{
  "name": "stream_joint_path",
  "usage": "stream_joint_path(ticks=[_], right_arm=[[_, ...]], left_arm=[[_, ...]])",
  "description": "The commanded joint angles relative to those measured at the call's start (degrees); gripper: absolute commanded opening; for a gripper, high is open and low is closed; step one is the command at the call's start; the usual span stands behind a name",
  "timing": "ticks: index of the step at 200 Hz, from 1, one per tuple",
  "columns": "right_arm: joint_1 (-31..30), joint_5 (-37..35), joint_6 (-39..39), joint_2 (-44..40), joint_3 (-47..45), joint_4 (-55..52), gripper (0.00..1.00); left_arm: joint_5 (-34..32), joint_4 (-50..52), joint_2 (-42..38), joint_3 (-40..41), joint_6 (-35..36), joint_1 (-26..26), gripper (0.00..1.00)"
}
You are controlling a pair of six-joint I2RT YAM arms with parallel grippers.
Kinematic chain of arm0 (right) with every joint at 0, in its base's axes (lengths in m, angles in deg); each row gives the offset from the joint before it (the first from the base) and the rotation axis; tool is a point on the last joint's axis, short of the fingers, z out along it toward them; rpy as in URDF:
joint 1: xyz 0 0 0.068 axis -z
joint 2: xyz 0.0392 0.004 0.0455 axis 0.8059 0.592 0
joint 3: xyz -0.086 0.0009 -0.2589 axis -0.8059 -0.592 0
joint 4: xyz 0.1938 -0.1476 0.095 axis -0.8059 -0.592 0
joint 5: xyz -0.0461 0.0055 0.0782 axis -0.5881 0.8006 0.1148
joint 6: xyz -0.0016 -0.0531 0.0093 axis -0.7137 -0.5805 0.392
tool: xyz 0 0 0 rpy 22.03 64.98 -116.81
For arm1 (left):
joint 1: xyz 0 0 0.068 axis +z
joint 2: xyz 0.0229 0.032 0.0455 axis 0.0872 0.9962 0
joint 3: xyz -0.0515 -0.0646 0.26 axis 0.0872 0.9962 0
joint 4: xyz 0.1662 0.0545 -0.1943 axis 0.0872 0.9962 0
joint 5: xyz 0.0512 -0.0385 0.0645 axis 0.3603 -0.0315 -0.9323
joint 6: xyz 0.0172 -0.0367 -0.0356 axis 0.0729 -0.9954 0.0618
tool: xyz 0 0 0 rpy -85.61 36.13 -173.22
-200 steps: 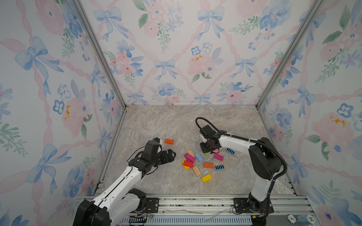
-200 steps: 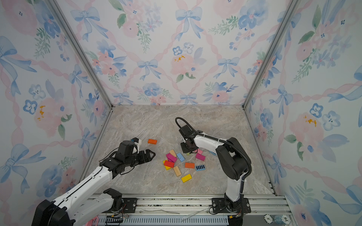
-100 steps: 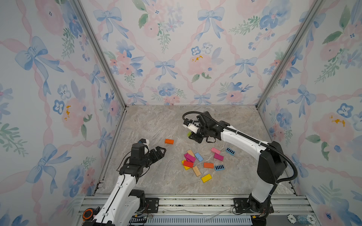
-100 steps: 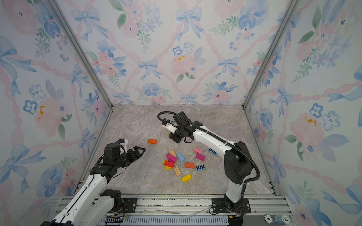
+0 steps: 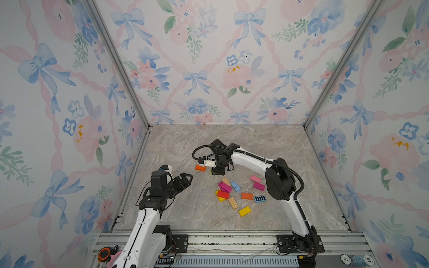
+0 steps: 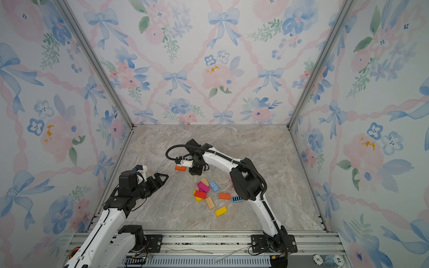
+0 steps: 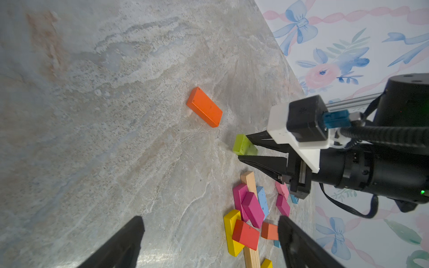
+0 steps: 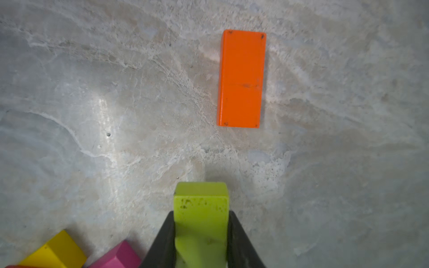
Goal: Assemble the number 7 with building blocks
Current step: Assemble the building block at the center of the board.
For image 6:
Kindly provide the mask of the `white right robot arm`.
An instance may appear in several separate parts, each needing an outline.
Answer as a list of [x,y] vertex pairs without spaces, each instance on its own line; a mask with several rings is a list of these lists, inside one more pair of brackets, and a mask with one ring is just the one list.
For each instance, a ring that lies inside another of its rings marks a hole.
[[248,158],[242,160],[225,155],[210,144],[200,145],[194,139],[185,144],[192,157],[193,167],[203,169],[215,166],[229,174],[236,194],[249,202],[262,224],[263,233],[275,252],[288,252],[288,233],[272,211],[265,193],[268,189],[265,179]]

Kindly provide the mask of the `light blue block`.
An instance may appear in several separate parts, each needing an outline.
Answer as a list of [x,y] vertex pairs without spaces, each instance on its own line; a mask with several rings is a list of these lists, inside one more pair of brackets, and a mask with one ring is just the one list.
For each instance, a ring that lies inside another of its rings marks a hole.
[[210,182],[209,185],[213,189],[214,192],[218,192],[220,190],[215,182]]

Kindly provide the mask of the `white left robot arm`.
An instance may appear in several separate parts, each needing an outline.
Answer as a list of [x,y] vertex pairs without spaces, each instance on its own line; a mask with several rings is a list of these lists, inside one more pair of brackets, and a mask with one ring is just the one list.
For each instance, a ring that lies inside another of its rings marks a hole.
[[65,268],[117,268],[130,252],[147,259],[150,253],[160,251],[161,235],[147,236],[141,225],[124,224],[137,201],[146,201],[169,179],[160,173],[146,176],[145,168],[137,165],[120,174],[98,222],[83,244],[72,251]]

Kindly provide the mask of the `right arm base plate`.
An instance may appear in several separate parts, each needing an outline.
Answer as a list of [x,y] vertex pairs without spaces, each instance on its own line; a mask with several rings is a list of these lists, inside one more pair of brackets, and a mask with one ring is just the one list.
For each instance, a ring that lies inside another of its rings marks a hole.
[[295,237],[291,234],[281,238],[277,236],[271,238],[265,234],[254,234],[251,238],[251,251],[252,253],[297,253],[297,242]]

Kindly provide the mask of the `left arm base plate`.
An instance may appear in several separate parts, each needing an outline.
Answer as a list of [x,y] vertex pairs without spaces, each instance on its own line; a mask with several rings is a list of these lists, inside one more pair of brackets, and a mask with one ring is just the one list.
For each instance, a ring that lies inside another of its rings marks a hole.
[[143,252],[145,253],[160,253],[163,243],[163,235],[161,234],[146,234],[144,235]]

